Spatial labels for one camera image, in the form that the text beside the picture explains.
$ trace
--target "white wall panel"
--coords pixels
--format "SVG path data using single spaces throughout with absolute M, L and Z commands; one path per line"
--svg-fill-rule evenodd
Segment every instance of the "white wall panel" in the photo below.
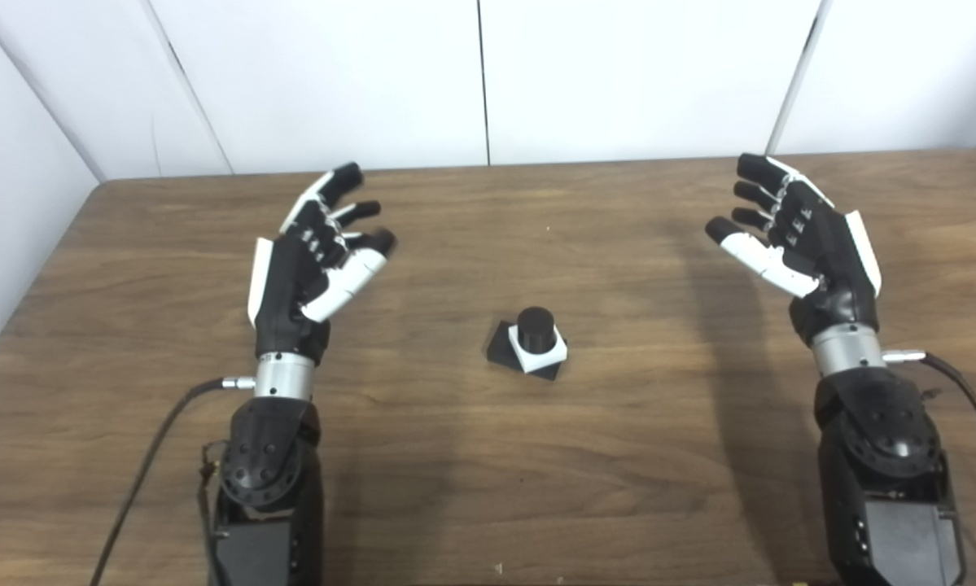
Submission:
M 778 153 L 976 146 L 976 0 L 834 0 Z
M 107 178 L 230 173 L 146 0 L 0 0 L 0 41 Z
M 0 330 L 95 186 L 0 49 Z
M 762 151 L 817 0 L 481 0 L 493 164 Z
M 484 164 L 475 0 L 155 0 L 235 171 Z

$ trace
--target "silver connector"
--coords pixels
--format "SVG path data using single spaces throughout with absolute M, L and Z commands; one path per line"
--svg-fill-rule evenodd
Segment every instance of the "silver connector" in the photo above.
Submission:
M 875 330 L 859 323 L 843 323 L 812 339 L 816 369 L 822 378 L 852 368 L 885 368 Z
M 256 389 L 256 376 L 228 376 L 228 378 L 224 378 L 224 388 L 242 391 Z
M 268 352 L 256 367 L 256 396 L 310 400 L 313 396 L 313 360 L 290 352 Z
M 926 350 L 886 350 L 882 359 L 890 364 L 920 362 L 926 359 Z

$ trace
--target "black cylindrical knob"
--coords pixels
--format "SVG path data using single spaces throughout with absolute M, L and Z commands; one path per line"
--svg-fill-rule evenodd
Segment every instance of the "black cylindrical knob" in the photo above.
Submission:
M 526 308 L 517 316 L 517 341 L 525 352 L 544 355 L 556 345 L 554 319 L 547 308 Z

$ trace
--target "robotic hand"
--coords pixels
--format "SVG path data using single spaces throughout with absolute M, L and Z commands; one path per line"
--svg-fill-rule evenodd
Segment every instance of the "robotic hand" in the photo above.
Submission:
M 882 288 L 859 212 L 842 214 L 803 174 L 741 155 L 733 219 L 708 236 L 791 293 L 790 318 L 821 381 L 814 414 L 829 555 L 848 586 L 952 586 L 965 576 L 947 457 L 918 388 L 886 367 L 875 298 Z
M 249 288 L 256 328 L 256 396 L 231 418 L 220 460 L 211 586 L 320 585 L 323 504 L 313 371 L 328 318 L 387 262 L 388 230 L 344 233 L 379 214 L 365 201 L 332 211 L 361 184 L 357 164 L 313 183 L 274 241 L 258 238 Z

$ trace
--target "black cable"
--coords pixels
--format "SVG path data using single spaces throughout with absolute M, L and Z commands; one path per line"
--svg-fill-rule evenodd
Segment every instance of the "black cable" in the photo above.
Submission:
M 972 408 L 976 409 L 976 391 L 969 385 L 966 381 L 965 376 L 959 372 L 952 365 L 942 360 L 940 356 L 931 355 L 931 353 L 926 352 L 926 357 L 920 359 L 918 362 L 933 368 L 933 370 L 939 371 L 942 375 L 950 378 L 957 386 L 961 389 L 961 392 L 965 393 L 968 397 L 969 403 L 972 404 Z
M 100 558 L 97 560 L 97 566 L 94 567 L 93 578 L 90 578 L 90 586 L 98 586 L 100 584 L 101 575 L 104 575 L 104 567 L 107 566 L 107 560 L 112 555 L 112 549 L 115 548 L 116 539 L 119 538 L 119 531 L 122 531 L 123 523 L 126 523 L 126 515 L 129 514 L 129 509 L 133 507 L 133 500 L 137 498 L 137 493 L 141 491 L 141 485 L 144 483 L 145 476 L 148 475 L 148 470 L 151 468 L 151 463 L 155 459 L 155 454 L 159 452 L 161 442 L 165 439 L 165 435 L 168 434 L 170 427 L 173 426 L 176 417 L 180 415 L 180 412 L 195 397 L 204 396 L 209 391 L 217 391 L 223 388 L 223 378 L 214 378 L 212 381 L 201 383 L 201 385 L 191 388 L 183 397 L 180 397 L 180 400 L 173 405 L 169 414 L 165 416 L 159 430 L 151 438 L 151 445 L 148 446 L 148 452 L 145 453 L 144 459 L 141 460 L 141 466 L 139 466 L 137 475 L 133 478 L 133 485 L 126 492 L 126 498 L 119 507 L 119 514 L 115 516 L 115 523 L 112 524 L 112 530 L 107 534 L 107 540 L 104 541 L 104 549 L 101 550 Z

